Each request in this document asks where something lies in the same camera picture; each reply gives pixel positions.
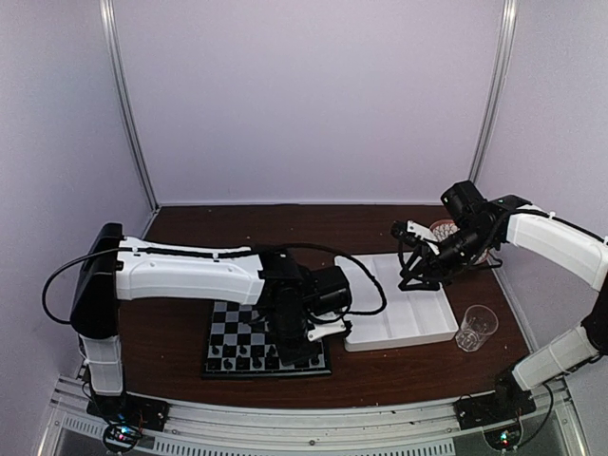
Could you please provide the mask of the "black white chess board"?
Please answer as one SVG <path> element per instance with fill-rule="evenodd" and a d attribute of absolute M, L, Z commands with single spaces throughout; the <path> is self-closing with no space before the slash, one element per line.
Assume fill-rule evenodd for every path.
<path fill-rule="evenodd" d="M 328 376 L 332 373 L 329 347 L 325 342 L 317 342 L 318 355 L 316 357 L 320 361 L 318 367 L 310 365 L 311 359 L 307 362 L 285 366 L 281 363 L 277 351 L 275 357 L 268 357 L 267 351 L 270 347 L 276 349 L 276 345 L 271 342 L 269 334 L 266 333 L 266 328 L 267 324 L 258 318 L 257 311 L 253 310 L 252 307 L 216 301 L 210 315 L 208 337 L 202 355 L 201 378 L 204 380 L 240 380 Z M 236 347 L 236 357 L 228 358 L 234 364 L 233 370 L 223 369 L 222 360 L 226 359 L 222 356 L 224 345 Z M 251 356 L 252 345 L 263 346 L 265 349 L 264 356 L 259 357 L 262 362 L 262 367 L 259 370 L 255 370 L 252 366 L 252 359 L 254 358 Z M 211 353 L 212 346 L 219 347 L 219 356 L 214 356 Z M 239 346 L 246 346 L 248 353 L 240 355 L 238 353 Z M 276 370 L 265 368 L 266 358 L 277 359 Z M 206 369 L 206 363 L 209 359 L 219 360 L 219 370 L 208 371 Z"/>

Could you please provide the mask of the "white plastic compartment tray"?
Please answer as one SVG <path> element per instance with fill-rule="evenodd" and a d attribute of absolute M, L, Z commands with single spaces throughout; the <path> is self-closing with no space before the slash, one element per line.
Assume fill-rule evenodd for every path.
<path fill-rule="evenodd" d="M 350 283 L 354 312 L 348 319 L 351 333 L 344 341 L 348 352 L 397 349 L 449 341 L 458 324 L 443 290 L 408 291 L 398 289 L 401 267 L 398 255 L 374 254 L 357 257 L 382 285 L 386 309 L 376 315 L 361 316 L 380 306 L 380 295 L 365 273 L 352 261 L 338 256 L 340 267 Z"/>

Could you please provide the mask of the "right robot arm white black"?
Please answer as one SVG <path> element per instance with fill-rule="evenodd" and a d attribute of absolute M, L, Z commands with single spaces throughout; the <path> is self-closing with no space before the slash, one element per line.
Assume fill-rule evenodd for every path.
<path fill-rule="evenodd" d="M 412 250 L 399 258 L 400 290 L 437 291 L 506 245 L 518 251 L 508 256 L 515 263 L 501 278 L 524 322 L 539 328 L 551 311 L 575 319 L 499 375 L 486 408 L 503 420 L 523 404 L 525 392 L 606 356 L 607 240 L 527 199 L 486 199 L 470 180 L 453 184 L 441 202 L 456 225 L 445 239 L 413 220 L 390 228 L 400 247 Z"/>

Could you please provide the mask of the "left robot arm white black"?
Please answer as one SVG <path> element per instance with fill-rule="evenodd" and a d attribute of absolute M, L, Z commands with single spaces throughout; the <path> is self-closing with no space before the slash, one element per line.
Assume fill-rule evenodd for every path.
<path fill-rule="evenodd" d="M 89 252 L 62 265 L 79 274 L 66 324 L 79 336 L 93 393 L 117 422 L 137 403 L 124 391 L 119 305 L 146 298 L 224 301 L 257 309 L 285 364 L 309 359 L 317 341 L 352 329 L 349 282 L 336 266 L 310 270 L 292 244 L 209 249 L 127 237 L 120 223 L 99 231 Z"/>

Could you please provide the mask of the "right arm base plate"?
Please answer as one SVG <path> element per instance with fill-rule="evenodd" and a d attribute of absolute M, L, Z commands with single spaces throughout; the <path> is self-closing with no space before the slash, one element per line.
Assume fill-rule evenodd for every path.
<path fill-rule="evenodd" d="M 515 404 L 504 404 L 495 393 L 461 397 L 453 407 L 461 430 L 516 421 L 537 409 L 530 395 Z"/>

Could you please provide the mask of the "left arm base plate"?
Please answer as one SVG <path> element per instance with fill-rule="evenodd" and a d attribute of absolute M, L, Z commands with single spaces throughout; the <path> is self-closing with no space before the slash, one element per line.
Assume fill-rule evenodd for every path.
<path fill-rule="evenodd" d="M 129 424 L 145 430 L 163 431 L 169 412 L 169 404 L 163 400 L 137 395 L 94 395 L 86 412 L 108 421 Z"/>

